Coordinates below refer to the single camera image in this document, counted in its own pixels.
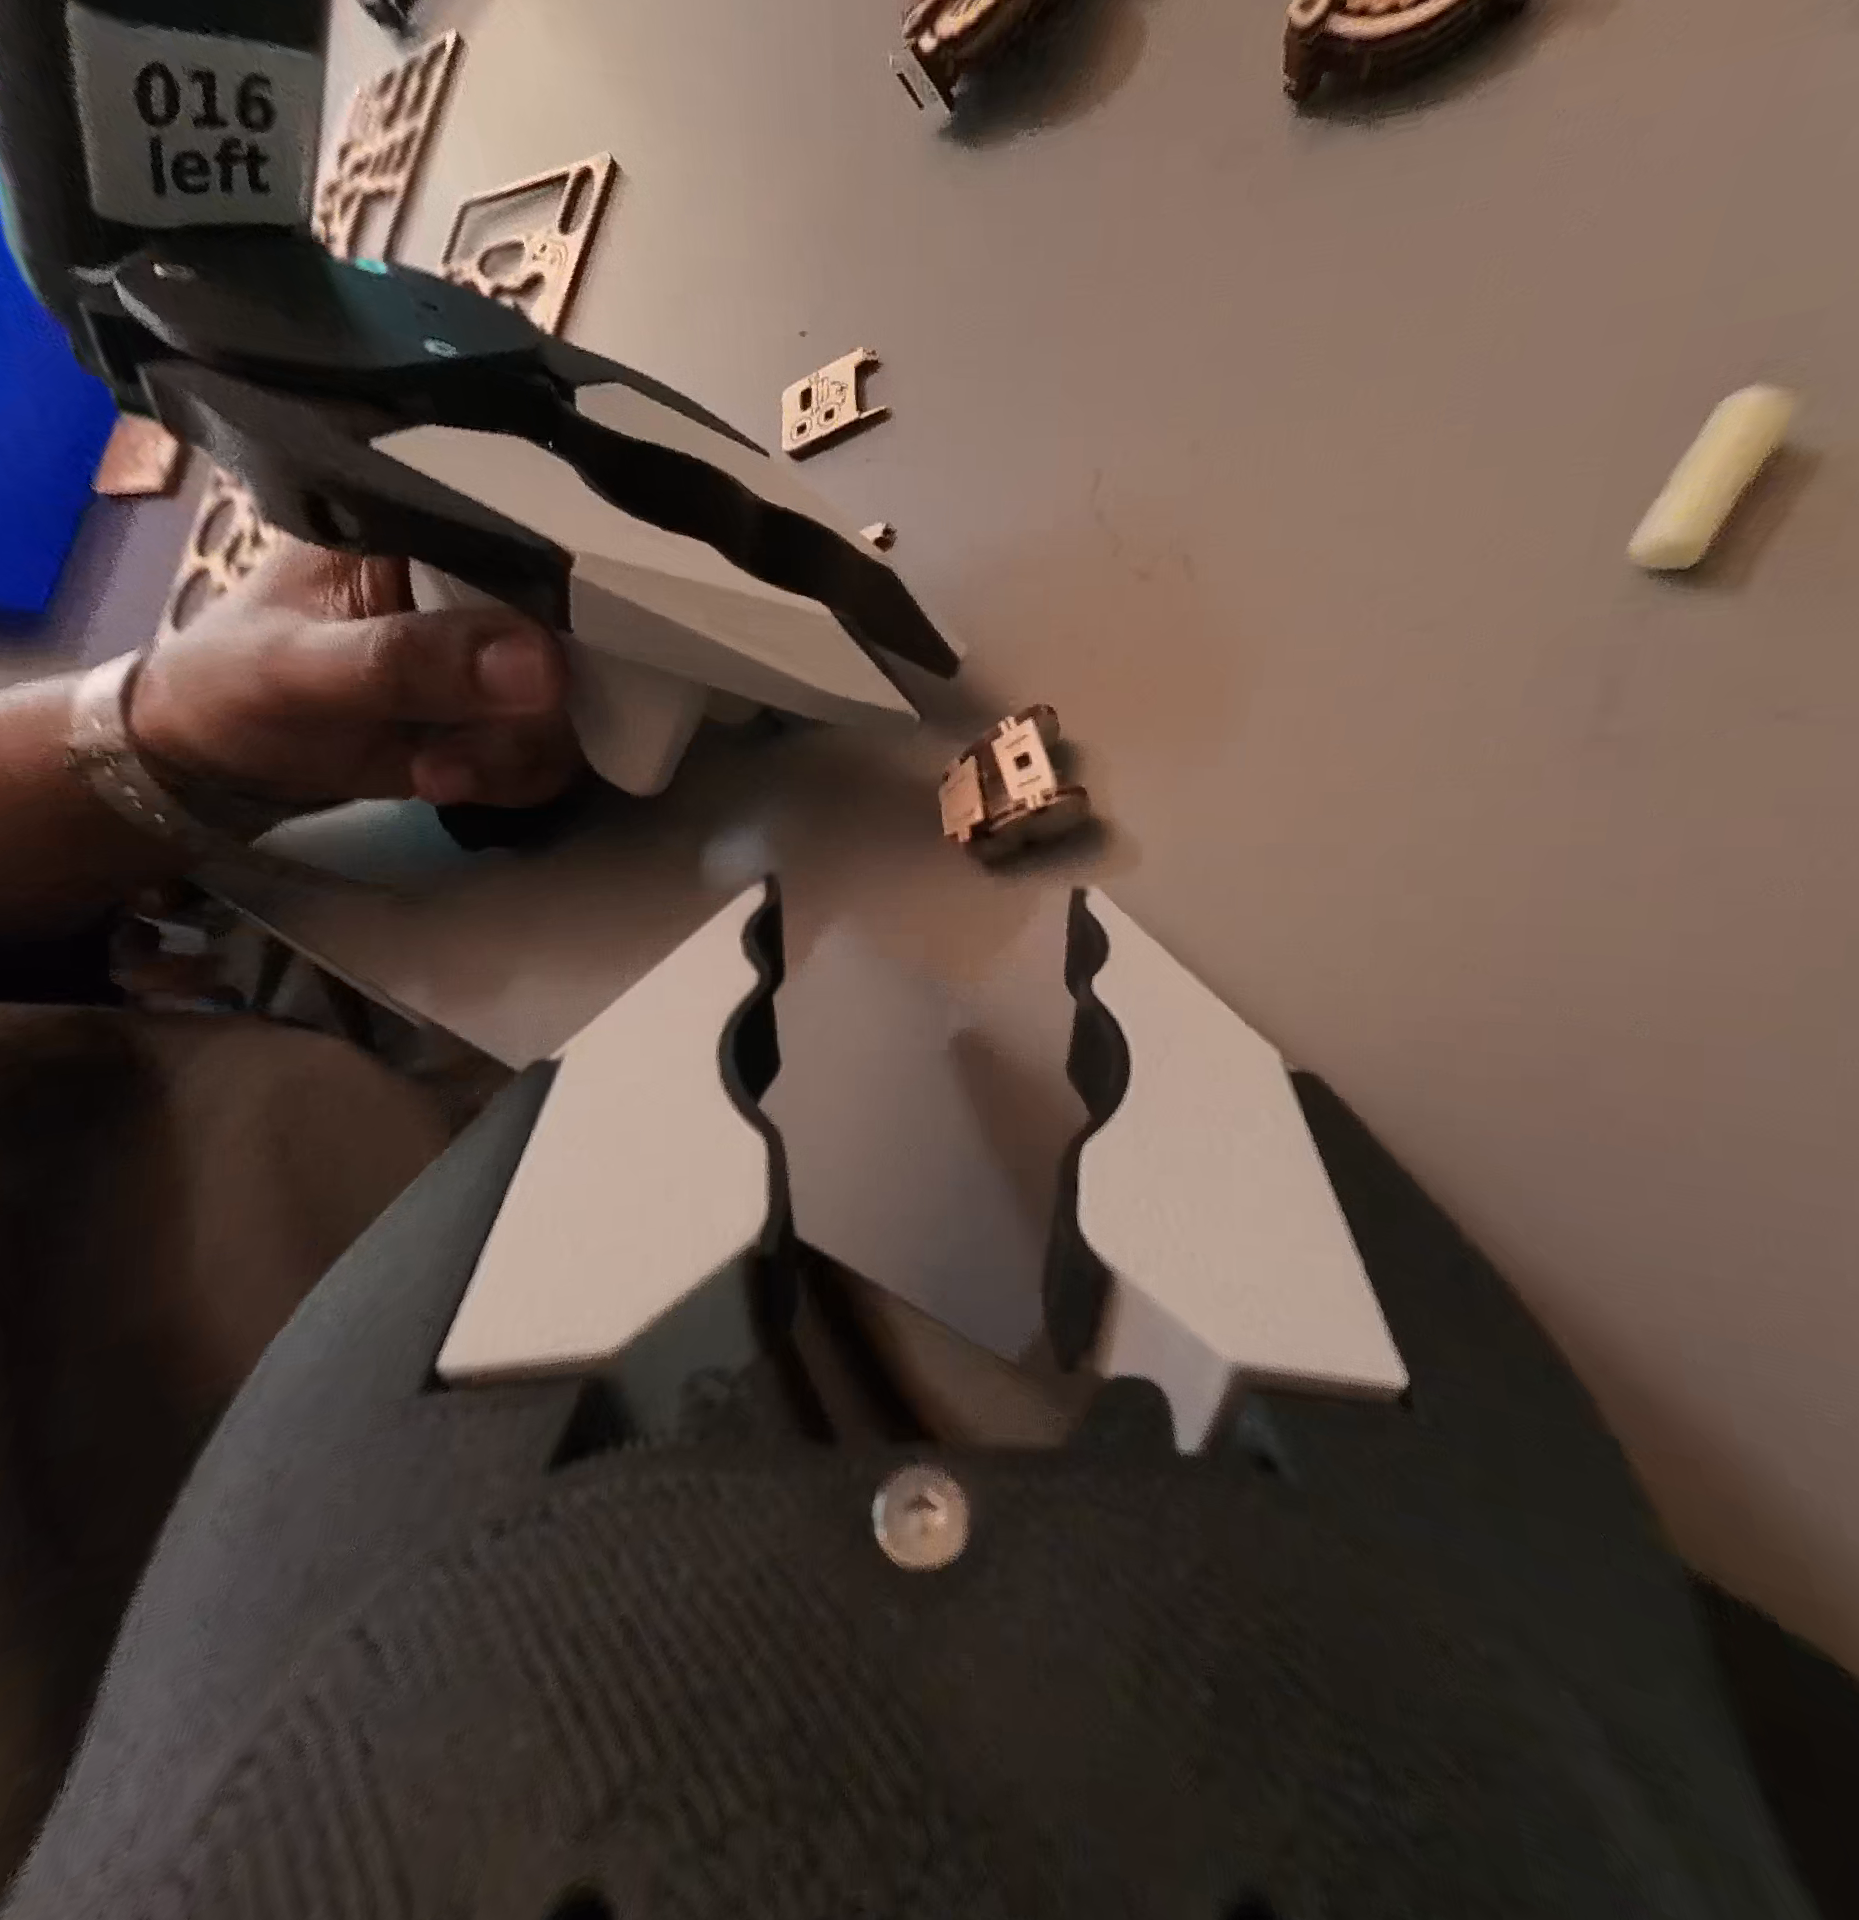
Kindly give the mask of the wooden sheet with round holes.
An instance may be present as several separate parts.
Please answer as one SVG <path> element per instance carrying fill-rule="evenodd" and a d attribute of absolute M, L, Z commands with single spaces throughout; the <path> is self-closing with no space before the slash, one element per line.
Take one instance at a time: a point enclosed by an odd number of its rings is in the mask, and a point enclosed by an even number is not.
<path fill-rule="evenodd" d="M 236 590 L 263 557 L 278 549 L 318 549 L 308 537 L 278 533 L 263 497 L 230 473 L 209 471 L 155 647 L 186 639 L 221 590 Z"/>

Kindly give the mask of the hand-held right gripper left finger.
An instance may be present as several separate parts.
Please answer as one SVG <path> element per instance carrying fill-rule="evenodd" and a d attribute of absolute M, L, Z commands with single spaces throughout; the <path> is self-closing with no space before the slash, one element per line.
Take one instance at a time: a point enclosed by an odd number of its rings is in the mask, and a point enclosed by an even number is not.
<path fill-rule="evenodd" d="M 782 901 L 742 882 L 562 1052 L 487 1228 L 440 1383 L 632 1360 L 788 1216 L 777 1085 Z"/>

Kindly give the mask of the wooden gear assembly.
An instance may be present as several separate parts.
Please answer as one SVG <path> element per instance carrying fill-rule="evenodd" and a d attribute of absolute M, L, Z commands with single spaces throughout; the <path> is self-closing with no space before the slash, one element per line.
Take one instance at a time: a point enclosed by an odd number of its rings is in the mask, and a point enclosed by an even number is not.
<path fill-rule="evenodd" d="M 1528 18 L 1528 0 L 1294 0 L 1285 97 L 1310 105 L 1318 85 L 1409 85 L 1513 18 Z"/>
<path fill-rule="evenodd" d="M 955 111 L 957 85 L 1000 58 L 1055 0 L 913 0 L 893 76 L 921 111 Z"/>

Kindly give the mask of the blue box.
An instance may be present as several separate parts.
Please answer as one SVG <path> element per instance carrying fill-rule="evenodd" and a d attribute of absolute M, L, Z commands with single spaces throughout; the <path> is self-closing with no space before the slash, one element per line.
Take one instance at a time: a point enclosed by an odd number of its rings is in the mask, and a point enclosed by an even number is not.
<path fill-rule="evenodd" d="M 0 629 L 51 605 L 116 391 L 86 370 L 80 273 L 100 257 L 73 97 L 73 5 L 0 0 Z"/>

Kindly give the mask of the long wooden cutout sheet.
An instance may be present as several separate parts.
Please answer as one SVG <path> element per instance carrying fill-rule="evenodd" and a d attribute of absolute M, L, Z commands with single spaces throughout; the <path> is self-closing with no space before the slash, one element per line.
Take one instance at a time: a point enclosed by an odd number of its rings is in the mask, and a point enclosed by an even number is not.
<path fill-rule="evenodd" d="M 375 68 L 369 85 L 357 85 L 341 144 L 318 175 L 318 213 L 308 213 L 308 232 L 341 257 L 389 257 L 440 111 L 456 97 L 456 76 L 459 76 L 459 34 L 440 34 L 389 68 Z"/>

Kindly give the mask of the person's leg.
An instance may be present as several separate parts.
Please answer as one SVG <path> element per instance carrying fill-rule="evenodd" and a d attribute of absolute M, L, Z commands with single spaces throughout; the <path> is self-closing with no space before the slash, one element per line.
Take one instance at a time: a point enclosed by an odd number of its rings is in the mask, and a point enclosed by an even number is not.
<path fill-rule="evenodd" d="M 444 1142 L 429 1085 L 318 1029 L 0 1009 L 0 1852 L 230 1387 Z"/>

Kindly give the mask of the person's left hand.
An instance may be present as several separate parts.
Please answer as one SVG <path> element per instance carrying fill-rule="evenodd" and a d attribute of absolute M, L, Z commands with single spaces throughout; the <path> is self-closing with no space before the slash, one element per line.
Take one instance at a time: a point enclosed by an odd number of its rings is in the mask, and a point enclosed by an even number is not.
<path fill-rule="evenodd" d="M 150 765 L 268 806 L 546 806 L 582 778 L 562 639 L 440 605 L 406 557 L 278 537 L 133 680 Z"/>

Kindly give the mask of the beige wristband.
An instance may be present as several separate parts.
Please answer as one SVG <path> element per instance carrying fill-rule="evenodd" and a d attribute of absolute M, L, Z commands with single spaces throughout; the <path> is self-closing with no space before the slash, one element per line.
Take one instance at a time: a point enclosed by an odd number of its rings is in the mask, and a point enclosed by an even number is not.
<path fill-rule="evenodd" d="M 150 672 L 150 656 L 116 656 L 80 672 L 73 693 L 73 740 L 60 757 L 73 778 L 140 839 L 189 855 L 203 825 L 186 799 L 150 765 L 140 731 L 133 731 L 133 693 Z"/>

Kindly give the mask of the small brown wooden piece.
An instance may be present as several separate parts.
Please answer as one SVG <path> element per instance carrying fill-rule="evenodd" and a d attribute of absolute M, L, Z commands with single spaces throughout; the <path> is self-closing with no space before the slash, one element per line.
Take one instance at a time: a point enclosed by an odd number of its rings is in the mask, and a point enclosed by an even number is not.
<path fill-rule="evenodd" d="M 93 471 L 93 491 L 100 497 L 167 497 L 175 473 L 186 473 L 186 448 L 150 411 L 116 411 L 100 471 Z"/>

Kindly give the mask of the flat wooden piece with diagram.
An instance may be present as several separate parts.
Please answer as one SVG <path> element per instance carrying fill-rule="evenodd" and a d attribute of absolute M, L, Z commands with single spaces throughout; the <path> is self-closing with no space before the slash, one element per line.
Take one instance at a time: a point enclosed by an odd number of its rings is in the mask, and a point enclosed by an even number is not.
<path fill-rule="evenodd" d="M 782 397 L 777 397 L 782 458 L 805 458 L 805 455 L 885 419 L 893 409 L 868 397 L 875 370 L 885 370 L 885 354 L 850 346 L 850 354 L 823 357 L 818 376 L 782 380 Z"/>

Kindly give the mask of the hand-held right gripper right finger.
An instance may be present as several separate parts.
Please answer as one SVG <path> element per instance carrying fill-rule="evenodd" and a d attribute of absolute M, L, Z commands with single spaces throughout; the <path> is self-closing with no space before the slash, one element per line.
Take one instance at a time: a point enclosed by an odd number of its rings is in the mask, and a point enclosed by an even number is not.
<path fill-rule="evenodd" d="M 1069 901 L 1069 1088 L 1042 1347 L 1146 1383 L 1177 1451 L 1250 1387 L 1400 1405 L 1409 1360 L 1294 1063 L 1103 888 Z"/>

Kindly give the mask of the small wooden block assembly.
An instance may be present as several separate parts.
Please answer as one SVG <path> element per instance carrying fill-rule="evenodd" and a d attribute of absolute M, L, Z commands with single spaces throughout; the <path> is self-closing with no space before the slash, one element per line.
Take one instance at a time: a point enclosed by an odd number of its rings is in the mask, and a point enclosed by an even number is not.
<path fill-rule="evenodd" d="M 1092 832 L 1092 794 L 1064 765 L 1064 714 L 1011 708 L 941 778 L 941 832 L 978 857 L 1024 857 Z"/>

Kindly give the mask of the square wooden cutout sheet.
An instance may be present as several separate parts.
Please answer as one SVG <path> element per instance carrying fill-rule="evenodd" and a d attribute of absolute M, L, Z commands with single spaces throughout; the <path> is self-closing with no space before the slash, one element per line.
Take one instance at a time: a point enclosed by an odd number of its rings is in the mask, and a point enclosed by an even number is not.
<path fill-rule="evenodd" d="M 440 242 L 440 273 L 562 334 L 582 257 L 603 242 L 609 192 L 614 192 L 614 151 L 582 151 L 582 161 L 471 192 Z"/>

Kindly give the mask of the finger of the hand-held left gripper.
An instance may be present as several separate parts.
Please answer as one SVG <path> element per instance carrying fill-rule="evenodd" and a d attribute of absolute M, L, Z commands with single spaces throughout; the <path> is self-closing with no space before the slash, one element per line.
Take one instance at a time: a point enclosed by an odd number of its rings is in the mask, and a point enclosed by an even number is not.
<path fill-rule="evenodd" d="M 828 503 L 788 458 L 742 448 L 700 409 L 666 409 L 621 376 L 573 380 L 569 471 L 621 514 L 709 542 L 759 590 L 818 600 L 864 656 L 957 672 L 957 639 L 913 583 Z"/>
<path fill-rule="evenodd" d="M 700 537 L 609 503 L 562 455 L 491 432 L 387 432 L 375 455 L 471 491 L 569 549 L 569 708 L 609 718 L 636 680 L 782 708 L 839 731 L 913 731 L 913 701 L 800 590 L 752 583 Z"/>

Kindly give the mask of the person's left forearm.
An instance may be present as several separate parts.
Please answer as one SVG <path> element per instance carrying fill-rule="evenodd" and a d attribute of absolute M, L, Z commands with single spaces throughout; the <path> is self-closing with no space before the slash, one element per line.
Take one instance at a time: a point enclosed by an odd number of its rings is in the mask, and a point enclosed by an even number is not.
<path fill-rule="evenodd" d="M 80 672 L 0 693 L 0 934 L 51 934 L 121 904 L 163 841 L 73 765 Z"/>

